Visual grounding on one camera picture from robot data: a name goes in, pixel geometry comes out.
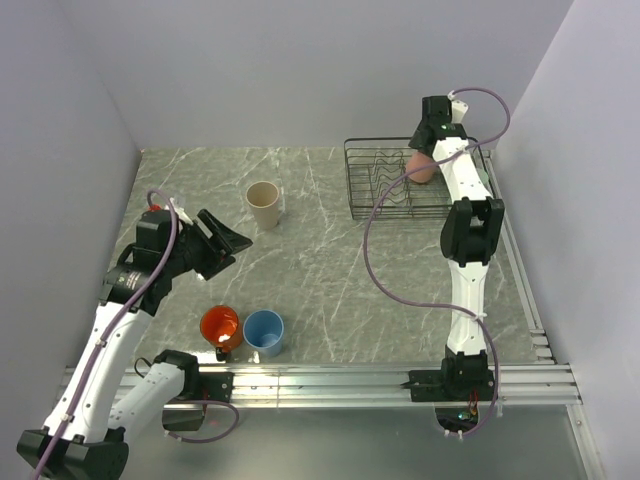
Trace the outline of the salmon pink plastic cup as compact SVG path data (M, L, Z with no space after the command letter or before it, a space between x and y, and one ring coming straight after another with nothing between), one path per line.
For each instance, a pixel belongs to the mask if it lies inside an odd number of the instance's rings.
M426 154L415 151L406 163L408 178L416 184L427 184L436 171L435 161Z

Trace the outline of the beige plastic cup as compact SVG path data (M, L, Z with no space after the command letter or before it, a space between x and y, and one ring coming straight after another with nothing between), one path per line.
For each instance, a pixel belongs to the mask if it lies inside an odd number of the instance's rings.
M246 191L246 200L260 229L268 231L277 226L280 191L275 184L268 181L253 183Z

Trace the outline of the tall green plastic cup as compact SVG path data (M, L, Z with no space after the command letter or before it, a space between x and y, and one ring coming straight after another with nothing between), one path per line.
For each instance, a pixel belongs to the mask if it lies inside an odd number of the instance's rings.
M489 179L488 173L482 168L477 168L476 171L477 171L478 177L479 177L482 185L487 190L489 190L490 189L490 179Z

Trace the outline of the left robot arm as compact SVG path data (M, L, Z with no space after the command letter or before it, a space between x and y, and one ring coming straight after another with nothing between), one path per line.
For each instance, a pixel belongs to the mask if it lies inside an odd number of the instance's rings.
M251 244L205 209L196 219L159 208L141 215L134 241L104 277L91 335L66 390L43 426L18 441L36 478L118 479L134 437L166 404L228 406L232 375L206 380L197 357L176 350L157 355L122 399L116 394L173 280L189 272L209 280Z

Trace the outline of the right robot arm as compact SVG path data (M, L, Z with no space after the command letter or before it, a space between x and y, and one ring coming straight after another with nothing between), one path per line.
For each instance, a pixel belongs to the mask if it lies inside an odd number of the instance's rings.
M415 151L408 168L420 182L418 157L436 163L451 207L440 235L448 261L455 306L441 363L440 386L448 401L493 398L495 380L483 331L484 293L489 262L495 254L504 219L504 202L482 182L462 125L468 106L451 94L422 99L421 120L409 141Z

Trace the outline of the orange glass mug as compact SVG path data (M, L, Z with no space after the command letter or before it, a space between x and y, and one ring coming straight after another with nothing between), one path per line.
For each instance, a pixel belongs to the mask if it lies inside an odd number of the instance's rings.
M216 305L200 320L200 333L215 350L218 362L226 362L231 352L244 341L243 326L237 313L228 306Z

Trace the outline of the blue plastic cup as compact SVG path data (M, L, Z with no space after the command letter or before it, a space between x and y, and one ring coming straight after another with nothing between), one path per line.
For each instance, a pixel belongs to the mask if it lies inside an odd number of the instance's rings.
M255 311L244 321L243 336L245 342L261 356L275 357L282 351L284 321L272 310Z

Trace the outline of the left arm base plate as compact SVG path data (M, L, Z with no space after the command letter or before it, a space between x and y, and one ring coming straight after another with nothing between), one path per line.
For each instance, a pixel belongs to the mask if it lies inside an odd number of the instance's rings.
M233 375L212 374L186 380L184 388L163 405L161 424L165 435L184 443L204 444L221 440L239 424L240 413L231 404ZM212 420L217 431L205 438L201 433Z

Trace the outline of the aluminium mounting rail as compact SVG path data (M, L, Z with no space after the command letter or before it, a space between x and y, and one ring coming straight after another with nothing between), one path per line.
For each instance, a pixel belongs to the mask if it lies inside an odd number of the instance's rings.
M419 388L406 385L417 364L211 364L205 377L232 376L225 397L239 408L464 407L464 401L415 402ZM506 406L580 405L567 365L506 365L500 368L498 402Z

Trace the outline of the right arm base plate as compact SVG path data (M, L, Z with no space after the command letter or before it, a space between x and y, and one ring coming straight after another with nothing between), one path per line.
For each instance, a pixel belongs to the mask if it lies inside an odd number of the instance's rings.
M458 438L472 435L483 425L481 402L489 401L492 413L498 399L498 382L491 370L411 370L401 387L410 392L413 403L433 403L438 425L446 435Z

